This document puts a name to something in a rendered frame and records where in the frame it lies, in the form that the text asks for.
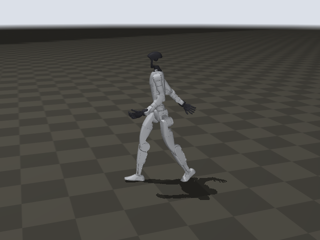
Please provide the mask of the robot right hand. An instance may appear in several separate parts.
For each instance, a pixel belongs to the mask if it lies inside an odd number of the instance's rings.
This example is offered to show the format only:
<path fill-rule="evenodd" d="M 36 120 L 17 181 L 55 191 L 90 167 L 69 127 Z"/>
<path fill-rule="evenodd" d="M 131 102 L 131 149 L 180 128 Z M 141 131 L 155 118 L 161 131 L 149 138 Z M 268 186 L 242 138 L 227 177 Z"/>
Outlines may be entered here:
<path fill-rule="evenodd" d="M 182 100 L 183 101 L 183 100 Z M 188 113 L 187 113 L 187 111 L 190 113 L 190 114 L 193 114 L 194 113 L 194 111 L 195 111 L 195 109 L 196 109 L 196 107 L 194 107 L 194 106 L 191 106 L 190 104 L 187 104 L 185 101 L 184 101 L 184 103 L 181 105 L 181 104 L 179 104 L 181 107 L 183 107 L 183 109 L 185 110 L 185 112 L 186 112 L 186 114 L 188 115 Z M 192 107 L 192 108 L 191 108 Z M 194 108 L 194 109 L 193 109 Z M 194 110 L 194 111 L 192 111 L 192 110 Z M 193 112 L 193 113 L 191 113 L 191 112 Z"/>

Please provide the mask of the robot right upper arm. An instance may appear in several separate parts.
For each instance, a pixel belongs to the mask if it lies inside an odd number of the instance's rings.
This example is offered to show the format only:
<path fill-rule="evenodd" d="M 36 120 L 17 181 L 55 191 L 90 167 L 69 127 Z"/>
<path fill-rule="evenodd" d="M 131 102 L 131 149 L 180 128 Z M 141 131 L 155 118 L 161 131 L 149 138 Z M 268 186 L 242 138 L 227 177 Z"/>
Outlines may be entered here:
<path fill-rule="evenodd" d="M 171 87 L 169 86 L 169 84 L 165 80 L 165 94 L 169 95 L 171 93 L 171 91 L 172 91 Z"/>

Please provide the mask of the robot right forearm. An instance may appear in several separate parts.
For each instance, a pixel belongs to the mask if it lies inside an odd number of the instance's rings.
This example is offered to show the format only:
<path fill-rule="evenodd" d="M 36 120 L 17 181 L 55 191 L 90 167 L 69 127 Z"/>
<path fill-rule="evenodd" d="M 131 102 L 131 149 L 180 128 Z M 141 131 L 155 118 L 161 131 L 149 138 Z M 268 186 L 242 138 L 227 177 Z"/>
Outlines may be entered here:
<path fill-rule="evenodd" d="M 171 89 L 171 93 L 169 94 L 169 96 L 176 102 L 179 103 L 180 105 L 183 105 L 184 101 L 181 100 L 180 97 L 178 97 L 178 95 L 176 94 L 176 92 Z"/>

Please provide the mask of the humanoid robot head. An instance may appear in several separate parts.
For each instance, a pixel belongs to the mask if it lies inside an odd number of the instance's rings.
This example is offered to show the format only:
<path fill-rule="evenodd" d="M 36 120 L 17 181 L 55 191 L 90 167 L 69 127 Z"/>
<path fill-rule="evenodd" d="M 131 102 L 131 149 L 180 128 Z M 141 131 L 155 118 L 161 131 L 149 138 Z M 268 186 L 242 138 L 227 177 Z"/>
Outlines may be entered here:
<path fill-rule="evenodd" d="M 154 68 L 153 72 L 155 72 L 155 70 L 158 70 L 158 71 L 162 72 L 162 70 L 160 69 L 160 67 L 158 65 L 153 65 L 153 60 L 154 61 L 158 61 L 159 58 L 162 58 L 162 54 L 160 52 L 158 52 L 158 51 L 153 51 L 153 52 L 149 53 L 147 55 L 147 57 L 149 57 L 150 60 L 151 60 L 150 67 Z"/>

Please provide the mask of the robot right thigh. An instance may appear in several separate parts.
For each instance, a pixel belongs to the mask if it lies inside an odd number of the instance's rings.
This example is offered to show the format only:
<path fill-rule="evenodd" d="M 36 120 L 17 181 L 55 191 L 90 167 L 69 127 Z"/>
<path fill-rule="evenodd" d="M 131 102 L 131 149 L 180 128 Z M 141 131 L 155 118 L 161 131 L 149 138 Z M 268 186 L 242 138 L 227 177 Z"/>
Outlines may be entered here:
<path fill-rule="evenodd" d="M 150 113 L 144 120 L 140 135 L 139 135 L 139 146 L 140 149 L 144 152 L 147 152 L 150 149 L 150 144 L 146 142 L 147 137 L 150 135 L 152 129 L 153 129 L 153 123 L 158 123 L 158 121 L 155 119 L 154 112 Z"/>

